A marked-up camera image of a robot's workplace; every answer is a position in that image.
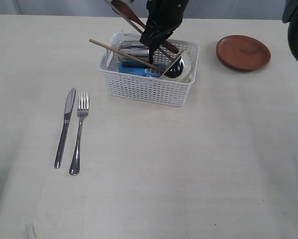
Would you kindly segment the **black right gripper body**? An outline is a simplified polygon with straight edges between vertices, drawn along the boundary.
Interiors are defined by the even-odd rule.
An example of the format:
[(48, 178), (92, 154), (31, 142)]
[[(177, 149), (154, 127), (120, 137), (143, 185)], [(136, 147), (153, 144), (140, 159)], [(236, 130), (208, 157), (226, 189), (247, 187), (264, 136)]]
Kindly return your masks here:
[(140, 42), (150, 50), (157, 50), (181, 25), (182, 18), (149, 15)]

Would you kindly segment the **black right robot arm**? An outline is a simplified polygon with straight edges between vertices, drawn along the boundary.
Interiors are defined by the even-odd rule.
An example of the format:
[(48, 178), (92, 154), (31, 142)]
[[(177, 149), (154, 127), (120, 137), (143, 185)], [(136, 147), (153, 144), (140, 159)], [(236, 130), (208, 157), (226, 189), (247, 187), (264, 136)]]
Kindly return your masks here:
[(148, 0), (149, 12), (140, 42), (149, 48), (149, 63), (153, 63), (154, 51), (163, 44), (166, 49), (178, 53), (167, 39), (181, 25), (188, 0)]

